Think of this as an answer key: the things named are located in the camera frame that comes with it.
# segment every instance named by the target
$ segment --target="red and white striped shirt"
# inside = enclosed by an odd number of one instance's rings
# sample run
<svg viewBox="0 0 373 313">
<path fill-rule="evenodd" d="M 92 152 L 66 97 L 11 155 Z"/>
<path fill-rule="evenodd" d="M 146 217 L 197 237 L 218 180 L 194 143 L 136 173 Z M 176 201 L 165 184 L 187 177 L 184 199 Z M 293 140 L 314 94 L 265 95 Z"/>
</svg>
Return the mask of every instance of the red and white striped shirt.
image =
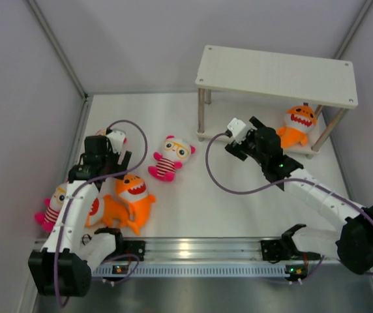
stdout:
<svg viewBox="0 0 373 313">
<path fill-rule="evenodd" d="M 176 172 L 175 164 L 171 160 L 168 160 L 167 158 L 161 158 L 158 161 L 158 164 L 156 165 L 156 167 L 158 168 L 158 176 L 164 176 L 165 173 L 168 173 L 169 171 L 171 173 Z"/>
<path fill-rule="evenodd" d="M 57 217 L 59 216 L 59 212 L 53 210 L 51 207 L 48 207 L 48 210 L 44 214 L 44 222 L 45 223 L 56 223 Z"/>
</svg>

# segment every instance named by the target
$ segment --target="pink plush feet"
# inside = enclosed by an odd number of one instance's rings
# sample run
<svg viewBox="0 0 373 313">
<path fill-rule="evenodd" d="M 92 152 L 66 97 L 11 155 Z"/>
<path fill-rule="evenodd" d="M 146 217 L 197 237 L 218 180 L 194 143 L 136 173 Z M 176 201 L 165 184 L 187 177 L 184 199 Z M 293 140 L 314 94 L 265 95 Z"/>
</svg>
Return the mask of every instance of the pink plush feet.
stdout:
<svg viewBox="0 0 373 313">
<path fill-rule="evenodd" d="M 55 226 L 54 223 L 48 222 L 48 223 L 44 223 L 42 225 L 42 228 L 44 229 L 44 231 L 50 233 L 50 232 L 52 232 L 54 226 Z"/>
<path fill-rule="evenodd" d="M 165 173 L 165 176 L 164 176 L 165 181 L 173 181 L 174 178 L 175 178 L 174 173 L 171 173 L 170 171 Z"/>
<path fill-rule="evenodd" d="M 44 213 L 36 213 L 35 214 L 35 220 L 37 224 L 42 225 L 44 222 Z"/>
<path fill-rule="evenodd" d="M 173 181 L 175 178 L 175 174 L 171 172 L 165 173 L 164 176 L 158 175 L 158 168 L 156 166 L 149 166 L 147 169 L 149 170 L 150 175 L 160 181 Z"/>
</svg>

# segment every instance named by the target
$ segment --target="pink plush doll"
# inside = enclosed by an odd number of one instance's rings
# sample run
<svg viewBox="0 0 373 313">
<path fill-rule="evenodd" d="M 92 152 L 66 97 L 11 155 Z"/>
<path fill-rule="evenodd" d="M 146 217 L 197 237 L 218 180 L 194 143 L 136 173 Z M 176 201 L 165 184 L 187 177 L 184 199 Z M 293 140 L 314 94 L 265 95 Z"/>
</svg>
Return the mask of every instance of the pink plush doll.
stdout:
<svg viewBox="0 0 373 313">
<path fill-rule="evenodd" d="M 195 153 L 195 147 L 185 140 L 168 136 L 163 148 L 162 154 L 159 152 L 153 154 L 158 164 L 149 166 L 148 170 L 154 178 L 161 181 L 173 181 L 176 170 L 182 168 L 183 164 Z"/>
<path fill-rule="evenodd" d="M 67 183 L 63 183 L 56 188 L 53 196 L 44 199 L 44 204 L 48 207 L 45 213 L 36 213 L 35 220 L 37 224 L 42 225 L 43 229 L 50 233 L 55 226 L 57 217 L 62 209 L 65 196 L 67 195 Z"/>
</svg>

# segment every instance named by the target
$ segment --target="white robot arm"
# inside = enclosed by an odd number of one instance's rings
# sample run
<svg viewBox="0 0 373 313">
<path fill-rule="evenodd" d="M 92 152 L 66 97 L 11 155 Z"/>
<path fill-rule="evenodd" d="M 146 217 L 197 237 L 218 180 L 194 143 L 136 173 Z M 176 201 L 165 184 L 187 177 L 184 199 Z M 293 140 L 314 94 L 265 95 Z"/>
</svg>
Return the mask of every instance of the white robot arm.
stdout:
<svg viewBox="0 0 373 313">
<path fill-rule="evenodd" d="M 317 230 L 304 224 L 292 227 L 282 235 L 289 254 L 315 252 L 336 258 L 360 275 L 373 267 L 373 206 L 364 208 L 331 192 L 302 164 L 284 155 L 274 129 L 265 127 L 255 117 L 250 122 L 256 129 L 238 119 L 228 124 L 226 135 L 233 141 L 226 150 L 241 160 L 253 158 L 272 185 L 306 202 L 335 229 Z"/>
<path fill-rule="evenodd" d="M 29 268 L 39 294 L 55 295 L 59 289 L 62 296 L 84 296 L 92 272 L 107 256 L 122 252 L 123 239 L 118 229 L 96 231 L 85 246 L 81 246 L 81 238 L 105 177 L 127 170 L 131 153 L 126 151 L 122 161 L 119 160 L 125 138 L 124 132 L 110 129 L 105 136 L 86 137 L 85 153 L 80 163 L 69 171 L 67 195 L 55 226 L 41 251 L 34 251 L 29 257 Z"/>
</svg>

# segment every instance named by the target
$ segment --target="shelf leg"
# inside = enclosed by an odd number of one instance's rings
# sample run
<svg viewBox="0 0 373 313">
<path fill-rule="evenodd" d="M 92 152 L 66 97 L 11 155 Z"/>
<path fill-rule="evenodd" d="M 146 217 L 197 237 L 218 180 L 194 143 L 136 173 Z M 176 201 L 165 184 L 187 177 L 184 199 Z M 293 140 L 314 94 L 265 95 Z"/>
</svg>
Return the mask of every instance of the shelf leg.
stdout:
<svg viewBox="0 0 373 313">
<path fill-rule="evenodd" d="M 205 103 L 211 104 L 211 89 L 205 90 Z"/>
<path fill-rule="evenodd" d="M 198 88 L 198 133 L 204 133 L 204 102 L 205 102 L 205 89 Z"/>
<path fill-rule="evenodd" d="M 316 111 L 315 111 L 316 117 L 320 115 L 321 111 L 323 111 L 323 106 L 322 105 L 317 106 Z"/>
<path fill-rule="evenodd" d="M 311 147 L 311 150 L 318 152 L 320 147 L 330 136 L 331 131 L 336 127 L 336 125 L 342 120 L 342 118 L 348 112 L 348 109 L 339 109 L 336 115 L 333 117 L 333 120 L 327 125 L 326 129 L 323 131 L 323 134 L 318 138 L 317 142 Z"/>
</svg>

